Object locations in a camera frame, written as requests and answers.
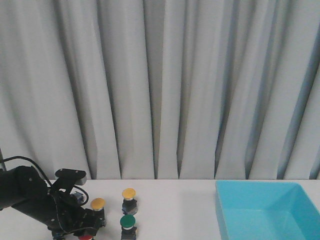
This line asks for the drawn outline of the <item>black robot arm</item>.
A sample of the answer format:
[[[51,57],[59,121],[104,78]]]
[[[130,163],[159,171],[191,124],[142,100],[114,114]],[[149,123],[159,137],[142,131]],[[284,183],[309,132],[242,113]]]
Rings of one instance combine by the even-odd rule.
[[[62,168],[55,175],[48,186],[33,166],[1,171],[0,208],[12,207],[46,225],[54,240],[69,234],[96,236],[106,225],[104,208],[83,208],[80,194],[71,192],[86,182],[86,172]]]

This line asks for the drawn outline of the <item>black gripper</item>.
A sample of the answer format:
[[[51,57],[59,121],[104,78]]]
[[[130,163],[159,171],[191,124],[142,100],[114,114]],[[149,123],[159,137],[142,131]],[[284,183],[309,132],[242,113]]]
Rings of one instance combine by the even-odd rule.
[[[73,194],[50,188],[46,196],[46,225],[52,234],[96,236],[106,226],[105,209],[84,209]]]

